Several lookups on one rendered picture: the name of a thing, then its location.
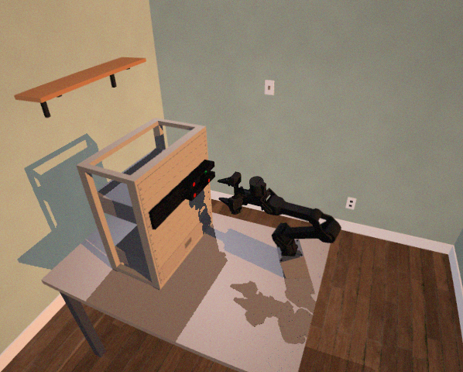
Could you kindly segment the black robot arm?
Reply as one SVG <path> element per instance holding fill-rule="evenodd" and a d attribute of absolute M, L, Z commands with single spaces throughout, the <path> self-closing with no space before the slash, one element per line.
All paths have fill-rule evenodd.
<path fill-rule="evenodd" d="M 272 238 L 280 248 L 282 256 L 296 256 L 298 245 L 296 245 L 294 239 L 319 239 L 323 243 L 333 243 L 340 233 L 341 226 L 331 215 L 324 214 L 318 208 L 312 209 L 286 202 L 270 188 L 266 189 L 266 183 L 261 177 L 250 178 L 249 186 L 251 192 L 250 205 L 260 206 L 261 210 L 270 215 L 288 215 L 308 221 L 313 225 L 290 227 L 286 222 L 280 223 L 273 232 Z M 243 193 L 236 191 L 235 195 L 228 199 L 228 207 L 231 208 L 232 212 L 237 214 L 241 212 L 241 206 L 246 205 L 244 198 L 246 196 Z M 326 222 L 320 224 L 320 218 L 325 219 Z"/>

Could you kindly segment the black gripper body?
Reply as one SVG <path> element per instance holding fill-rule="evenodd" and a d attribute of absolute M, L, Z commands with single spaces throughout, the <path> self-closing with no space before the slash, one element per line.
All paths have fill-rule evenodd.
<path fill-rule="evenodd" d="M 234 187 L 234 195 L 236 191 L 239 191 L 243 193 L 246 198 L 244 198 L 244 202 L 246 202 L 246 205 L 249 204 L 249 198 L 250 198 L 250 189 L 244 189 L 242 186 L 239 188 L 238 185 L 242 181 L 241 174 L 239 172 L 235 172 L 231 177 L 230 177 L 230 185 Z"/>

